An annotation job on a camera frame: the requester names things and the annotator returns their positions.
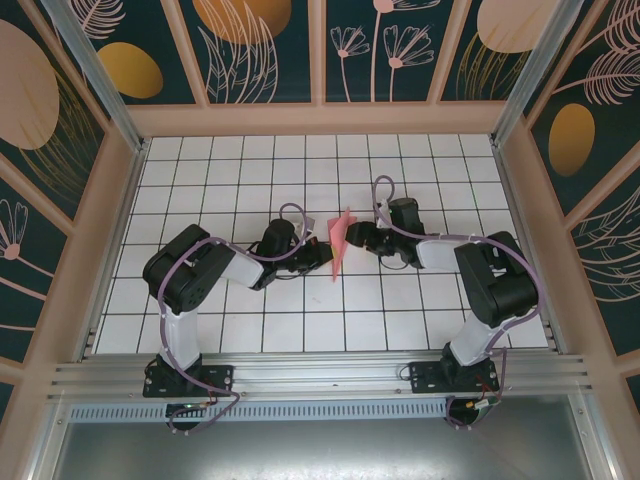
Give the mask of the pink paper sheet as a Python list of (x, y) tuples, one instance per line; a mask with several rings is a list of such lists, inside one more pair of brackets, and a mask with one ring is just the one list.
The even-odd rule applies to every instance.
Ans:
[(341, 272), (342, 262), (346, 253), (348, 242), (346, 240), (347, 230), (357, 221), (347, 208), (339, 217), (329, 219), (327, 222), (329, 244), (332, 250), (332, 281), (336, 282)]

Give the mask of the grey metal sheet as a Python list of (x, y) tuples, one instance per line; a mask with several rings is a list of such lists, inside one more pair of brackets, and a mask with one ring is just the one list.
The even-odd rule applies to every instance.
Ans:
[(471, 430), (445, 421), (75, 424), (54, 480), (593, 480), (563, 398), (515, 398)]

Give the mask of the dark panel with flower outlines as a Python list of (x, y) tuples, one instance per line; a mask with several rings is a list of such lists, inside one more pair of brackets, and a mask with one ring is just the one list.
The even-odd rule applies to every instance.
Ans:
[(427, 99), (452, 4), (447, 0), (327, 0), (325, 99)]

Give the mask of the dark panel with feather outline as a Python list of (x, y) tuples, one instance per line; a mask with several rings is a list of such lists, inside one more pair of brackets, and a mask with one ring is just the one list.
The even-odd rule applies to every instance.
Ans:
[(640, 167), (571, 236), (615, 354), (640, 349)]

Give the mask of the dark panel with leaf sprays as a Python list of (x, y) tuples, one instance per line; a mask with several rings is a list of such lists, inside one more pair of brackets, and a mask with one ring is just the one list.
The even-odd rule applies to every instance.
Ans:
[(308, 0), (178, 0), (208, 103), (311, 101)]

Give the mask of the dark panel with pale disc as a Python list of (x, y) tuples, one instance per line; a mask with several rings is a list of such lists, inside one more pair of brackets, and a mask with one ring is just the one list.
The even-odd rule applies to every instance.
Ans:
[(545, 1), (472, 0), (441, 99), (507, 99), (544, 28)]

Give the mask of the dark panel, feather and oval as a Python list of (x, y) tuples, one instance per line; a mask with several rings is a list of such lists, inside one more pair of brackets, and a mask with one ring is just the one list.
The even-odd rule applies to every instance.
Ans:
[(640, 0), (607, 0), (531, 133), (564, 214), (640, 142)]

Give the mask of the dark panel with orange oval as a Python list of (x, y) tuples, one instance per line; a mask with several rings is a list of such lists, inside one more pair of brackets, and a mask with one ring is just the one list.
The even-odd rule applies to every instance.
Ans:
[(193, 104), (161, 0), (66, 0), (127, 105)]

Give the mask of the dark panel, single flower outline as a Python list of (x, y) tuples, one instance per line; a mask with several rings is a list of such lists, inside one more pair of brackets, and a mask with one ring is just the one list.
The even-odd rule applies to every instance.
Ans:
[(67, 236), (0, 178), (0, 358), (22, 363)]

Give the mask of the dark panel, large pale oval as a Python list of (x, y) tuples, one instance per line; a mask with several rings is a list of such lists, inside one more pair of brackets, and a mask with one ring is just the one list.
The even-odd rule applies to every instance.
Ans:
[(0, 155), (72, 219), (104, 135), (18, 0), (0, 0)]

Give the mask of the aluminium mounting rail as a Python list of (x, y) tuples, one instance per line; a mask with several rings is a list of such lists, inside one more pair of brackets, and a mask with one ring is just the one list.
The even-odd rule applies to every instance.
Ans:
[[(206, 364), (231, 365), (233, 389), (246, 401), (407, 398), (403, 376), (414, 361), (436, 361), (435, 351), (208, 354)], [(147, 355), (92, 355), (56, 366), (46, 387), (49, 400), (79, 403), (140, 402)], [(510, 351), (506, 396), (589, 392), (593, 383), (579, 355), (549, 350)]]

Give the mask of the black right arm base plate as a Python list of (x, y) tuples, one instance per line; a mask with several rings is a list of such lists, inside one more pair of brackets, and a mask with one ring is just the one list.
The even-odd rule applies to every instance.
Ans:
[(500, 388), (495, 363), (489, 359), (472, 366), (446, 366), (444, 361), (411, 362), (409, 382), (413, 393), (480, 393), (483, 386)]

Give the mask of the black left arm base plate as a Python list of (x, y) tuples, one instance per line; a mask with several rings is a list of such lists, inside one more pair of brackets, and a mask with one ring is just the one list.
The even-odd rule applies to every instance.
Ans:
[[(194, 364), (186, 373), (197, 381), (223, 389), (221, 396), (228, 397), (233, 386), (233, 367), (230, 365)], [(207, 397), (207, 390), (186, 380), (166, 363), (146, 369), (142, 390), (144, 398), (187, 398)]]

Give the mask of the aluminium table side rail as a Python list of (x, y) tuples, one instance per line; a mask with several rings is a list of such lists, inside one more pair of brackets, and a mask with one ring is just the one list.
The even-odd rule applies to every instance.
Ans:
[(87, 298), (82, 330), (74, 353), (74, 359), (78, 363), (87, 356), (91, 356), (97, 348), (105, 308), (109, 304), (113, 288), (113, 275), (120, 261), (120, 249), (150, 143), (150, 138), (142, 138), (141, 146), (133, 150), (128, 158), (128, 163), (122, 171), (122, 179), (119, 182), (113, 180), (105, 185), (109, 193), (115, 195), (113, 204), (107, 204), (107, 200), (99, 202), (101, 210), (97, 214), (100, 215), (101, 220), (105, 221), (109, 229), (104, 234), (104, 241), (100, 244), (100, 248), (95, 250), (95, 258), (100, 262), (91, 283), (91, 295)]
[(502, 153), (501, 149), (493, 146), (492, 152), (494, 154), (497, 168), (501, 177), (501, 181), (504, 184), (505, 195), (507, 197), (510, 208), (513, 210), (513, 214), (515, 215), (514, 225), (518, 233), (518, 238), (521, 244), (521, 250), (526, 255), (526, 258), (529, 260), (529, 263), (535, 268), (537, 275), (540, 278), (541, 284), (543, 286), (544, 293), (544, 305), (540, 310), (540, 317), (543, 323), (543, 326), (547, 328), (549, 331), (548, 335), (548, 343), (549, 347), (559, 354), (564, 354), (566, 351), (566, 342), (563, 338), (562, 331), (559, 327), (555, 310), (553, 307), (553, 303), (549, 296), (549, 292), (547, 289), (547, 285), (545, 283), (545, 278), (542, 272), (542, 267), (539, 261), (538, 252), (533, 242), (533, 237), (531, 235), (531, 229), (528, 226), (524, 207), (521, 202), (520, 196), (516, 190), (515, 181), (511, 178), (511, 175), (508, 170), (508, 164), (506, 162), (506, 158)]

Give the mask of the aluminium corner post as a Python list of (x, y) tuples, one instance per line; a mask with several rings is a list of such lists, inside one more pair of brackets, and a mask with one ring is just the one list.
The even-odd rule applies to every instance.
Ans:
[(143, 140), (92, 41), (107, 40), (126, 17), (123, 0), (38, 0), (81, 67), (126, 143), (135, 153)]
[(508, 140), (525, 106), (575, 23), (583, 2), (584, 0), (558, 1), (490, 135), (490, 143), (494, 150), (499, 150)]

